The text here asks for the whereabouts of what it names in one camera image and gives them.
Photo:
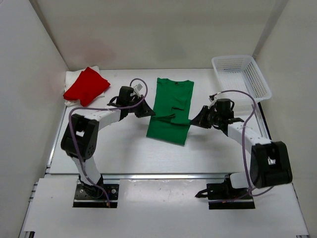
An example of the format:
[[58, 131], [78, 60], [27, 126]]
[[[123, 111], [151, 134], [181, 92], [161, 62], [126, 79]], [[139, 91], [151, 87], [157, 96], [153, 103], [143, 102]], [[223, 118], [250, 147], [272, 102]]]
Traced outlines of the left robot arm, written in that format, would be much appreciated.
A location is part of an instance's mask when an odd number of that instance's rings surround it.
[[72, 114], [61, 141], [61, 148], [72, 158], [82, 184], [87, 185], [87, 193], [92, 198], [103, 195], [104, 186], [93, 154], [96, 150], [98, 133], [112, 123], [119, 122], [128, 114], [137, 118], [155, 116], [141, 94], [143, 86], [122, 86], [119, 95], [108, 103], [110, 109], [94, 109], [89, 115]]

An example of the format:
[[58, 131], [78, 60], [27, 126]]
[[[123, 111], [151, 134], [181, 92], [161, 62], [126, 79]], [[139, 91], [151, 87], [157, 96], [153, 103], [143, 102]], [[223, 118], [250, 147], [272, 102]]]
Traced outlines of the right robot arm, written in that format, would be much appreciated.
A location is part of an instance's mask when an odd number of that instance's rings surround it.
[[210, 106], [203, 106], [190, 124], [221, 130], [242, 146], [242, 152], [251, 155], [246, 168], [247, 185], [265, 188], [291, 183], [293, 175], [286, 144], [262, 137], [247, 127], [243, 119], [236, 118], [233, 109], [232, 100], [218, 99]]

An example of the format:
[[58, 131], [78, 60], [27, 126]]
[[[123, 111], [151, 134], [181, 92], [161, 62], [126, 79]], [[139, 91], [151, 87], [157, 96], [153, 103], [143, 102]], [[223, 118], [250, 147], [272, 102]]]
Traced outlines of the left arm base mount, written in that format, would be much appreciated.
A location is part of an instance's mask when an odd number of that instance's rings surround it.
[[73, 198], [74, 208], [117, 208], [119, 183], [106, 182], [102, 184], [108, 199], [99, 188], [89, 188], [80, 179], [76, 182], [76, 189]]

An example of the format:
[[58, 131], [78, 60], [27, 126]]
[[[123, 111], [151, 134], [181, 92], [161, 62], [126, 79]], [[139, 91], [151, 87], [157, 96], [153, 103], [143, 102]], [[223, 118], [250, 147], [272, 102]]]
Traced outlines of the green t shirt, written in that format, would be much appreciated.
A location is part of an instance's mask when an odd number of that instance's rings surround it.
[[155, 116], [150, 119], [147, 137], [176, 145], [185, 145], [190, 128], [189, 112], [194, 82], [157, 79]]

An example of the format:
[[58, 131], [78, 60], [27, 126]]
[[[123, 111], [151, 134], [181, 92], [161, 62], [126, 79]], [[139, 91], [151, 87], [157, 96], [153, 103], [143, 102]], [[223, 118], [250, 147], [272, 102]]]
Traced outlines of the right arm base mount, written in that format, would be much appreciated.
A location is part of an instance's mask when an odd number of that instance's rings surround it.
[[248, 188], [234, 188], [229, 175], [222, 182], [207, 183], [206, 188], [199, 191], [196, 198], [207, 198], [209, 210], [247, 210], [255, 209], [253, 198]]

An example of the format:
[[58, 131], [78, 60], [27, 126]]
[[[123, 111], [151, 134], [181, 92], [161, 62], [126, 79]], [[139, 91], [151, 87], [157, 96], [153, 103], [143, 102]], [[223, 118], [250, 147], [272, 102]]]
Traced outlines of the red t shirt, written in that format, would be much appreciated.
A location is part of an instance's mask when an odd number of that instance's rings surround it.
[[86, 107], [109, 87], [110, 83], [106, 79], [87, 67], [80, 73], [75, 83], [64, 92], [63, 98], [69, 101], [79, 100], [79, 104]]

